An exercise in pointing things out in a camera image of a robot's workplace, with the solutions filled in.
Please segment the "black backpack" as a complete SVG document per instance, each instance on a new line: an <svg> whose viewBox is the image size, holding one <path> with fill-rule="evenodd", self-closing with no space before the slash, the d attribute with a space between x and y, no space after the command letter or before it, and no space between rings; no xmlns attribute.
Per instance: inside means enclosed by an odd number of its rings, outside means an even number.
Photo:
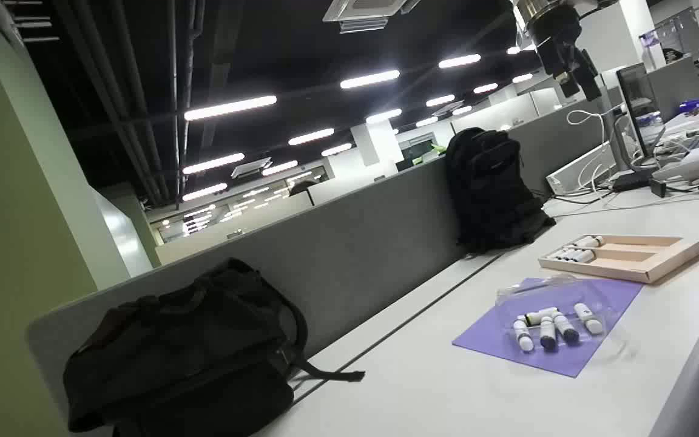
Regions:
<svg viewBox="0 0 699 437"><path fill-rule="evenodd" d="M300 310L231 257L186 288L105 314L62 369L68 431L253 437L293 407L293 374L364 379L313 367L305 344Z"/></svg>
<svg viewBox="0 0 699 437"><path fill-rule="evenodd" d="M449 142L444 174L458 243L470 255L534 243L552 226L521 180L520 143L504 131L458 131Z"/></svg>

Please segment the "black backpack near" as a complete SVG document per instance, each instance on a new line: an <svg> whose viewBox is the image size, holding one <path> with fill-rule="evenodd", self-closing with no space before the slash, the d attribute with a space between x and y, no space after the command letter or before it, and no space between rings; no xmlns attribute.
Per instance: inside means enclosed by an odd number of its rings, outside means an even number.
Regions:
<svg viewBox="0 0 699 437"><path fill-rule="evenodd" d="M186 288L105 314L62 369L68 431L253 437L293 407L293 374L364 379L313 367L305 344L300 310L231 257Z"/></svg>

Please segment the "wooden tray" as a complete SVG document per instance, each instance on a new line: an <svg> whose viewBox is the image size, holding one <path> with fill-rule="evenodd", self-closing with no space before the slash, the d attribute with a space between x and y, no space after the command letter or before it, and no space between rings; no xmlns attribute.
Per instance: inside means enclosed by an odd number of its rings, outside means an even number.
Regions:
<svg viewBox="0 0 699 437"><path fill-rule="evenodd" d="M544 269L660 284L699 262L699 238L680 237L580 237L544 255Z"/></svg>

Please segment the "grey desk partition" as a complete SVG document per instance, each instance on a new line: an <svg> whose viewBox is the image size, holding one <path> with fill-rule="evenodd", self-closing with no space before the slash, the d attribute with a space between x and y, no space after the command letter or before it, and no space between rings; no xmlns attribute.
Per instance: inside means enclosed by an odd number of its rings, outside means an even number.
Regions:
<svg viewBox="0 0 699 437"><path fill-rule="evenodd" d="M27 346L48 393L62 393L71 353L110 310L186 288L231 257L304 311L307 356L417 290L441 295L491 265L458 249L446 170L432 161L38 317Z"/></svg>

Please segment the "green pillar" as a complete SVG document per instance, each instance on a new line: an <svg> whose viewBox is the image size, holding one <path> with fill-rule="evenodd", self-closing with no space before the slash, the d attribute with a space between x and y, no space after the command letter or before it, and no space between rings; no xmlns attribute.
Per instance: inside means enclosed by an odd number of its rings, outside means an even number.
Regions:
<svg viewBox="0 0 699 437"><path fill-rule="evenodd" d="M94 328L73 310L131 278L114 242L128 226L0 12L0 437L71 437L62 367Z"/></svg>

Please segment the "white bottle in box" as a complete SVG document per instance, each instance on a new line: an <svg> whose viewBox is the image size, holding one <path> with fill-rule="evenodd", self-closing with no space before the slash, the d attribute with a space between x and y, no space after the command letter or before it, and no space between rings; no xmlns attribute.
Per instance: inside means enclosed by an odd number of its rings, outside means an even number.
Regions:
<svg viewBox="0 0 699 437"><path fill-rule="evenodd" d="M552 324L566 346L580 344L580 333L573 328L573 324L563 314L555 314Z"/></svg>
<svg viewBox="0 0 699 437"><path fill-rule="evenodd" d="M511 328L514 328L514 339L517 339L520 350L526 353L526 356L534 353L535 346L532 341L532 333L529 333L526 324L521 319L517 319L511 324Z"/></svg>
<svg viewBox="0 0 699 437"><path fill-rule="evenodd" d="M559 333L555 333L552 319L542 319L539 344L544 350L559 347Z"/></svg>
<svg viewBox="0 0 699 437"><path fill-rule="evenodd" d="M576 305L573 311L589 335L603 333L601 322L593 314L593 310L586 305Z"/></svg>

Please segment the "computer monitor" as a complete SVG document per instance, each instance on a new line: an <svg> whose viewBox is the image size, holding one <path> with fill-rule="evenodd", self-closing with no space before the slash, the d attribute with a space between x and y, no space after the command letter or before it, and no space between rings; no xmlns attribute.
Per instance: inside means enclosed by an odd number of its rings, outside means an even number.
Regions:
<svg viewBox="0 0 699 437"><path fill-rule="evenodd" d="M651 189L665 198L667 188L652 180L652 149L662 135L662 114L651 89L644 63L625 67L617 73L625 119L631 129L631 169L611 182L613 193Z"/></svg>

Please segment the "black backpack far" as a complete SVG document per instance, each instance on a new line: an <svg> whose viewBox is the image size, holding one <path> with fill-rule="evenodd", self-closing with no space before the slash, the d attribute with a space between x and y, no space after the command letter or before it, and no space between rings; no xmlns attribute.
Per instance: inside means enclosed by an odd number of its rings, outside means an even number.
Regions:
<svg viewBox="0 0 699 437"><path fill-rule="evenodd" d="M521 180L520 143L504 131L458 131L449 142L444 174L458 243L470 255L534 243L552 226Z"/></svg>

